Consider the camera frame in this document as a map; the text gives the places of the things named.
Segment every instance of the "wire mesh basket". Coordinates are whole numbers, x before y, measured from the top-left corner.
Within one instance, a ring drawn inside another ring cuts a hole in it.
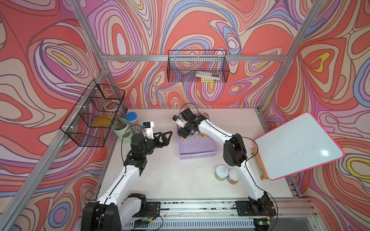
[[[169,82],[226,82],[229,73],[225,50],[168,51]]]
[[[104,147],[124,96],[125,91],[115,86],[96,84],[64,132],[78,146]]]

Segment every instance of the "white table surface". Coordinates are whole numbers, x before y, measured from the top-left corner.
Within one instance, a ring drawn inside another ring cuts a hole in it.
[[[344,151],[310,113],[304,113],[256,139],[271,180],[343,158]]]
[[[212,123],[232,134],[256,139],[264,134],[263,128],[253,108],[223,108],[200,109],[206,112]],[[143,122],[154,121],[154,133],[172,131],[170,144],[163,148],[156,148],[153,154],[148,155],[148,163],[133,184],[128,194],[142,193],[149,199],[195,199],[195,198],[247,198],[246,187],[242,181],[231,185],[227,180],[218,181],[214,176],[218,165],[228,166],[223,160],[223,147],[218,144],[219,152],[212,157],[181,160],[178,155],[176,124],[172,121],[174,115],[179,114],[179,109],[129,109],[136,112],[138,120]],[[244,139],[245,147],[250,156],[254,143]],[[103,179],[98,198],[106,192],[122,171],[121,142],[117,141],[107,172]],[[123,144],[123,156],[130,150],[130,144]],[[261,187],[273,197],[292,197],[292,193],[285,179],[275,181],[261,180],[261,170],[257,161],[249,161]]]

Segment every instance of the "colorful swirl pattern wall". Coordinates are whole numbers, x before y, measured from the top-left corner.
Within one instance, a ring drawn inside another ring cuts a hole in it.
[[[0,213],[99,72],[65,0],[0,1]],[[72,230],[112,142],[68,140],[12,230]]]
[[[310,0],[80,0],[103,53],[286,54]],[[347,155],[295,176],[328,230],[368,230],[370,5],[329,0],[264,109],[270,128],[313,113]],[[99,67],[69,0],[0,1],[0,212]],[[277,62],[230,62],[226,84],[168,83],[165,62],[108,63],[129,107],[256,106]],[[76,230],[111,149],[66,142],[14,230]]]
[[[84,8],[104,54],[167,54],[173,49],[286,54],[310,1],[90,0]],[[166,62],[108,63],[132,108],[257,106],[278,62],[230,62],[224,83],[168,83]]]
[[[328,1],[264,109],[271,129],[311,112],[346,156],[294,176],[328,230],[370,230],[370,4]]]

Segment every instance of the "green pencil cup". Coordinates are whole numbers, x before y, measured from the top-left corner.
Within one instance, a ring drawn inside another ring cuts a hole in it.
[[[123,125],[125,126],[124,129],[118,130],[118,128],[113,124],[112,128],[114,133],[117,135],[118,139],[123,143],[131,143],[131,137],[133,136],[132,127],[128,128],[130,124],[126,119],[121,118]]]

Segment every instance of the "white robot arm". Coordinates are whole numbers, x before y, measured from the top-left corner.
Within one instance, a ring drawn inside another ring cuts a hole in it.
[[[247,187],[249,199],[253,203],[253,212],[257,214],[264,210],[265,206],[270,203],[270,198],[261,189],[261,186],[250,169],[241,135],[234,135],[222,130],[202,115],[195,116],[189,108],[182,111],[181,115],[185,121],[176,115],[172,118],[181,127],[178,134],[186,138],[191,131],[198,130],[221,144],[223,146],[223,158],[225,162],[235,168]]]
[[[209,120],[203,120],[199,125],[198,129],[200,132],[207,134],[216,142],[224,146],[224,144],[233,137],[233,134],[228,133],[221,128],[212,124]],[[244,160],[240,163],[241,166],[234,165],[235,170],[239,173],[240,178],[247,187],[248,195],[253,200],[258,200],[263,197],[264,191],[261,190],[261,186],[258,184],[256,177],[250,169],[249,163]]]
[[[122,229],[121,224],[127,223],[133,216],[149,217],[146,214],[150,206],[147,206],[145,195],[131,193],[125,201],[124,198],[144,170],[146,156],[152,154],[157,147],[167,146],[172,132],[153,134],[153,122],[145,122],[142,127],[146,137],[141,133],[132,136],[131,150],[115,182],[97,202],[89,202],[84,207],[81,231],[100,231],[100,228],[103,231],[118,231]]]

